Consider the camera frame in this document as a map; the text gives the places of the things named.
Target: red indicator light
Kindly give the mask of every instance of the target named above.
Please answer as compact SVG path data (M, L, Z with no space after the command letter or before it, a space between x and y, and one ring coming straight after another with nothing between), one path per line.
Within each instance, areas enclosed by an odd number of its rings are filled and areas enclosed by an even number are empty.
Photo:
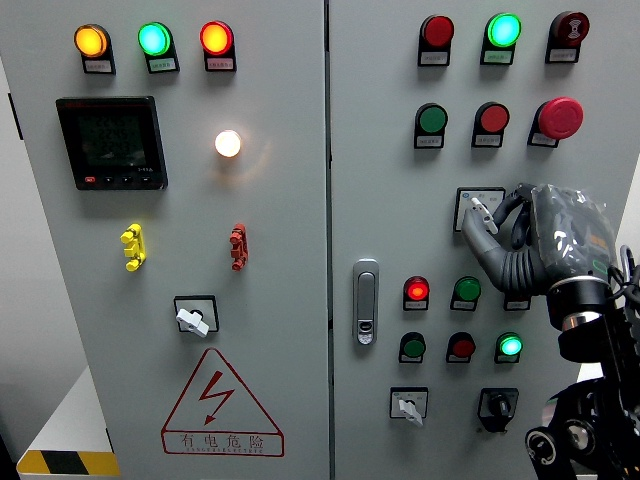
M551 33L565 47L577 47L589 33L589 19L582 12L564 12L551 24Z
M580 102L569 97L558 97L542 107L538 125L547 137L562 140L578 131L583 118L584 111Z
M458 358L467 358L476 351L476 345L471 340L460 340L453 345L452 353Z
M224 22L209 22L200 30L200 43L211 55L224 55L233 45L233 33Z
M424 300L429 296L429 283L422 277L412 277L405 282L405 292L411 300Z
M491 105L482 112L480 117L480 125L490 133L504 130L507 123L509 123L509 111L502 105Z
M453 38L453 22L449 17L441 15L427 19L423 28L424 39L433 47L444 47Z

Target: white indicator light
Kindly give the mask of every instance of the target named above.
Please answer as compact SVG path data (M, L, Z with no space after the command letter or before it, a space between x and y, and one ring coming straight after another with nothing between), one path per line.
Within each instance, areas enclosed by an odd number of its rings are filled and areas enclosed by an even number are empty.
M233 130L224 130L216 137L216 150L223 157L235 157L241 145L240 135Z

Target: green indicator light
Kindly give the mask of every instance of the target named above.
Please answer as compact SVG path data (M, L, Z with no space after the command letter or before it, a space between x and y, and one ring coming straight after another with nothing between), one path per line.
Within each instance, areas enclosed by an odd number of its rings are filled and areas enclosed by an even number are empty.
M520 337L514 334L507 334L500 339L500 351L504 355L517 355L522 350Z
M171 35L161 23L147 23L138 32L138 42L147 55L155 57L169 50Z
M510 47L520 37L520 19L513 13L500 13L493 17L487 27L489 41L496 47Z
M404 354L407 357L417 358L422 355L426 350L424 343L419 340L410 340L404 346Z
M447 115L439 107L428 107L420 114L420 128L427 133L442 130L447 123Z
M458 297L465 302L474 302L480 297L480 282L474 277L464 277L455 286Z

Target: lightning bolt symbol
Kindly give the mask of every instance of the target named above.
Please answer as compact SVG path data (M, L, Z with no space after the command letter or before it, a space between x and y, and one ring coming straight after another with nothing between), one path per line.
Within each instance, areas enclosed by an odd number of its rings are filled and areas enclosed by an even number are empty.
M211 415L207 415L207 418L204 421L205 425L208 425L215 420L216 412L222 408L225 402L229 400L229 397L231 396L231 394L235 392L235 390L226 390L224 392L211 393L211 390L213 389L215 384L218 383L220 378L222 378L222 372L220 370L217 370L216 373L213 374L213 377L211 377L211 380L209 381L207 388L204 389L204 391L202 392L202 395L200 395L200 398L198 399L198 401L208 400L209 398L221 397L224 395L224 398L222 399L222 402L220 402L220 405L218 405L218 408L216 408Z

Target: red terminal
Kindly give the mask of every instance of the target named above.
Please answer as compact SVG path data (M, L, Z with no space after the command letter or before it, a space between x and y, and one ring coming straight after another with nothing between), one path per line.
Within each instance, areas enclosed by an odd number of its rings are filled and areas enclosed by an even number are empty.
M508 123L509 111L504 105L493 104L486 108L480 116L480 125L490 133L504 130Z
M407 296L416 302L429 296L429 282L424 277L411 277L404 283Z
M236 223L231 231L231 258L234 259L231 268L233 270L242 270L249 261L249 247L247 246L247 230L242 223Z
M564 47L577 47L589 33L589 18L582 12L564 12L551 24L551 34Z
M476 351L476 344L471 340L459 340L453 345L451 350L458 358L468 358Z
M577 100L558 97L547 102L538 114L540 131L554 140L563 140L576 133L582 125L584 111Z
M449 45L453 38L453 32L453 22L449 17L442 15L427 18L422 27L422 36L432 47Z

